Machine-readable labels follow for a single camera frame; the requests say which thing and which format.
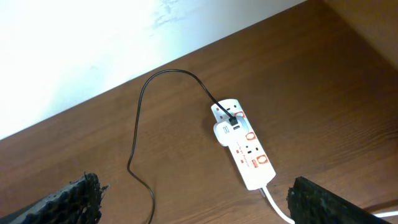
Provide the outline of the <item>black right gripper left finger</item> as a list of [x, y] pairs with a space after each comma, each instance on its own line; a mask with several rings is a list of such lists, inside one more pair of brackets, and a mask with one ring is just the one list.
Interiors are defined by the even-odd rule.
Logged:
[[1, 218], [4, 224], [97, 224], [101, 201], [109, 186], [85, 173], [60, 190]]

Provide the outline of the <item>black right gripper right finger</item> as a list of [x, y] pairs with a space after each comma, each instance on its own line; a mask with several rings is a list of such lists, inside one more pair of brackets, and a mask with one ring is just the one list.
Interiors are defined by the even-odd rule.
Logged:
[[304, 177], [295, 179], [287, 203], [297, 224], [389, 224]]

